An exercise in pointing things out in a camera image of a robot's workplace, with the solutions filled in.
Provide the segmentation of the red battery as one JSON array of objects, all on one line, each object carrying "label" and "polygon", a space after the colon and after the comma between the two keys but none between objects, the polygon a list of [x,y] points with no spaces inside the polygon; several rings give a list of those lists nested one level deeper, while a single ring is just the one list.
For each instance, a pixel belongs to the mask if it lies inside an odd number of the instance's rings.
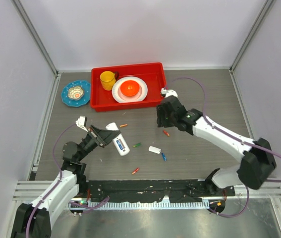
[{"label": "red battery", "polygon": [[170,136],[170,134],[166,130],[163,130],[163,133],[168,137]]}]

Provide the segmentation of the white air conditioner remote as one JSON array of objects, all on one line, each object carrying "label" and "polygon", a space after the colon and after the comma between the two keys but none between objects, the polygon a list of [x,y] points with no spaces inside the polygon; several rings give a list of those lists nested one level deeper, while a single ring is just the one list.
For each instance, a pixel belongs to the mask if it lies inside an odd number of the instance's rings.
[{"label": "white air conditioner remote", "polygon": [[116,147],[120,156],[125,156],[130,152],[130,149],[122,136],[121,132],[118,130],[118,127],[115,122],[111,122],[106,126],[107,130],[118,131],[119,134],[112,140],[114,146]]}]

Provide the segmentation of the white battery cover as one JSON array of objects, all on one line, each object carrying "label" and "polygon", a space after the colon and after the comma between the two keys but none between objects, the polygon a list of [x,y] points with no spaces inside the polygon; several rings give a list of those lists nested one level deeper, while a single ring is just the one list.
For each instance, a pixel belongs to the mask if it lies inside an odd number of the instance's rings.
[{"label": "white battery cover", "polygon": [[155,154],[160,154],[161,153],[161,149],[160,148],[157,148],[157,147],[154,147],[154,146],[150,146],[148,148],[148,151],[152,152],[152,153],[155,153]]}]

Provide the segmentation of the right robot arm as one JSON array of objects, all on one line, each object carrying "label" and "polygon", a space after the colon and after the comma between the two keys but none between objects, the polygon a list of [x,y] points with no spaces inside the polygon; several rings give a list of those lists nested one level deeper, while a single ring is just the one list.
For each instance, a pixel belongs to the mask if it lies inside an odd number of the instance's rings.
[{"label": "right robot arm", "polygon": [[206,178],[205,189],[212,196],[228,186],[245,185],[258,190],[276,168],[267,140],[257,141],[236,134],[210,120],[197,109],[187,110],[175,96],[164,98],[156,107],[158,127],[176,127],[203,138],[233,156],[240,164],[215,169]]}]

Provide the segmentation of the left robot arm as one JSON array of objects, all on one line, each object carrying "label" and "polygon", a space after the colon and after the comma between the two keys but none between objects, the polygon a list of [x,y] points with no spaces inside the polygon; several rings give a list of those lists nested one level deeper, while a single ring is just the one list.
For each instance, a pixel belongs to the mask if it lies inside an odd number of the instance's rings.
[{"label": "left robot arm", "polygon": [[86,164],[81,160],[97,147],[104,148],[110,144],[120,135],[120,130],[112,122],[105,129],[91,125],[86,131],[86,137],[79,144],[72,141],[64,144],[63,164],[59,166],[59,174],[51,185],[31,203],[22,203],[17,208],[11,237],[51,237],[56,220],[71,199],[86,194]]}]

